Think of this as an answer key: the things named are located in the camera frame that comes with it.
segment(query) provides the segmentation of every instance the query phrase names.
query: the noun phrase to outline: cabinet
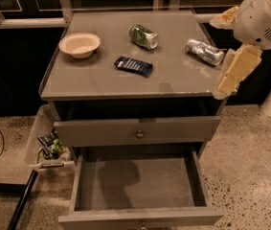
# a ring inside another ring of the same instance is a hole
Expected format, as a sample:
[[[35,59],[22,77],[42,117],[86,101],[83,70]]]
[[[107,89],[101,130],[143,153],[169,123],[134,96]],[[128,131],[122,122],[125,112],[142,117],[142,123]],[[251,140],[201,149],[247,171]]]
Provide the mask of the cabinet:
[[[128,37],[139,23],[160,38],[147,51]],[[58,53],[41,85],[54,126],[79,151],[66,229],[130,229],[213,224],[198,157],[225,101],[213,98],[220,73],[186,55],[189,38],[207,40],[190,11],[75,13],[67,34],[101,38],[92,57]],[[153,64],[148,78],[117,70],[119,56]]]

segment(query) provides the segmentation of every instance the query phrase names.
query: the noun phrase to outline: white bowl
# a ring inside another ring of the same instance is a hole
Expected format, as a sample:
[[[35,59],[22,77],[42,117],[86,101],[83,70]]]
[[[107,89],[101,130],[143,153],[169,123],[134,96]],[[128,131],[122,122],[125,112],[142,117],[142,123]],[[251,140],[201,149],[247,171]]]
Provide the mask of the white bowl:
[[[59,49],[73,58],[88,58],[100,45],[100,39],[95,34],[69,34],[58,44]]]

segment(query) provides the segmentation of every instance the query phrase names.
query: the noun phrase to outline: silver can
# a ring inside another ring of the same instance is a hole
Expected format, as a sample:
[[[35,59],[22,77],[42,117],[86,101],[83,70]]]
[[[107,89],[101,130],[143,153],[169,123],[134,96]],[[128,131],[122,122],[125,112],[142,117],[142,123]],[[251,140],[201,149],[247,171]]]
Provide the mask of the silver can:
[[[131,26],[128,35],[134,43],[149,50],[155,49],[158,45],[158,34],[142,25]]]
[[[187,41],[185,51],[198,55],[204,61],[214,66],[220,64],[225,56],[224,52],[218,48],[192,38]]]

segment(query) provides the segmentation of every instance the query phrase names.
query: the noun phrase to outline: floor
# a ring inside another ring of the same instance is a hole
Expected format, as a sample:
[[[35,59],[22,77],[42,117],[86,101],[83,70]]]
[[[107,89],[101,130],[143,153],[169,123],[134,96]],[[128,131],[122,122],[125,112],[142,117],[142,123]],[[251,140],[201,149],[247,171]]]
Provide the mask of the floor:
[[[24,156],[33,122],[34,117],[0,118],[0,183],[27,182],[31,170]],[[178,230],[271,229],[271,117],[257,105],[225,106],[200,164],[212,206],[224,217],[213,226]],[[71,173],[39,174],[16,229],[62,229],[57,217],[68,213],[72,186]],[[0,193],[0,230],[7,229],[18,199]]]

